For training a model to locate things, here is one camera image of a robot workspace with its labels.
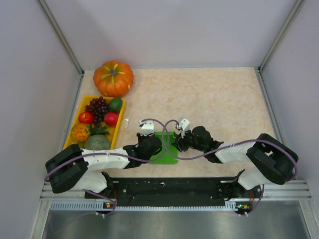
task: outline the green block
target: green block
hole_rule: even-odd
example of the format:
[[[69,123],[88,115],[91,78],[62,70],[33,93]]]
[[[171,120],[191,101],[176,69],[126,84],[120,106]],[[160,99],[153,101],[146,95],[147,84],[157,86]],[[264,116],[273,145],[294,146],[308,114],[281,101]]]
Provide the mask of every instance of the green block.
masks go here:
[[[173,133],[174,132],[168,132],[168,135],[169,135],[169,147],[168,147],[168,149],[170,150],[170,152],[172,152],[174,155],[177,156],[178,155],[177,148],[175,148],[174,146],[171,145],[171,143],[174,142]],[[162,132],[155,132],[155,136],[157,138],[159,138],[160,140],[161,140],[161,135],[162,135]],[[165,142],[165,144],[167,144],[167,135],[164,136],[164,142]],[[162,146],[162,150],[157,155],[152,156],[151,159],[159,157],[164,151],[165,151],[165,148],[164,148],[164,146]],[[149,164],[177,164],[177,163],[178,163],[178,160],[176,158],[172,157],[168,153],[165,153],[165,155],[161,159],[156,160],[154,162],[150,162]]]

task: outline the beige countertop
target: beige countertop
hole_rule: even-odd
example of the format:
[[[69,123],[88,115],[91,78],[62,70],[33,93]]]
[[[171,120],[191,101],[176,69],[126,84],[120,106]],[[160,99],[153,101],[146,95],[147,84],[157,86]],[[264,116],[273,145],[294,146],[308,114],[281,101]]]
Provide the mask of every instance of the beige countertop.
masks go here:
[[[116,147],[137,143],[139,120],[167,122],[184,117],[191,129],[204,126],[218,141],[238,142],[274,135],[257,77],[252,67],[134,69],[134,84],[127,95],[124,119]],[[77,106],[84,95],[100,95],[93,83],[94,71],[86,71]],[[156,131],[162,128],[156,124]],[[168,126],[174,130],[174,124]],[[188,150],[181,157],[199,155]],[[133,169],[108,169],[111,177],[218,177],[235,176],[250,163],[213,164],[205,158],[175,165],[144,164]]]

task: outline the gray wall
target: gray wall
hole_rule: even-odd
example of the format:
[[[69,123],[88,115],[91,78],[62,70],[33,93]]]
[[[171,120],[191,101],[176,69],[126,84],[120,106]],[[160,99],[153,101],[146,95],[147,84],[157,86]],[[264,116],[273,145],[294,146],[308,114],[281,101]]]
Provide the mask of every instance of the gray wall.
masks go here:
[[[287,145],[319,209],[319,1],[307,0],[265,70]]]
[[[0,238],[30,233],[79,75],[35,0],[0,2]]]
[[[47,0],[83,69],[259,66],[295,0]]]

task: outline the grapes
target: grapes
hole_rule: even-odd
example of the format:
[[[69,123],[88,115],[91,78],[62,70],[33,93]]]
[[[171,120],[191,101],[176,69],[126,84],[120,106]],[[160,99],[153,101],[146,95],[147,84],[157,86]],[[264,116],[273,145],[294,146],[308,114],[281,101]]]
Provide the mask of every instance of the grapes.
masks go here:
[[[99,126],[104,120],[104,116],[109,112],[109,105],[106,100],[100,96],[99,98],[92,99],[90,104],[85,106],[86,112],[90,112],[94,116],[93,124]]]

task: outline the orange pumpkin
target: orange pumpkin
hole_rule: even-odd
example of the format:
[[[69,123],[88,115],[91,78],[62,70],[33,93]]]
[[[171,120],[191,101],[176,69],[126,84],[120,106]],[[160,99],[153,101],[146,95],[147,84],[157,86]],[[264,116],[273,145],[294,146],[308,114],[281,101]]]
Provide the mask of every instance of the orange pumpkin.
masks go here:
[[[132,87],[133,71],[126,63],[107,61],[94,72],[93,81],[103,96],[122,97]]]

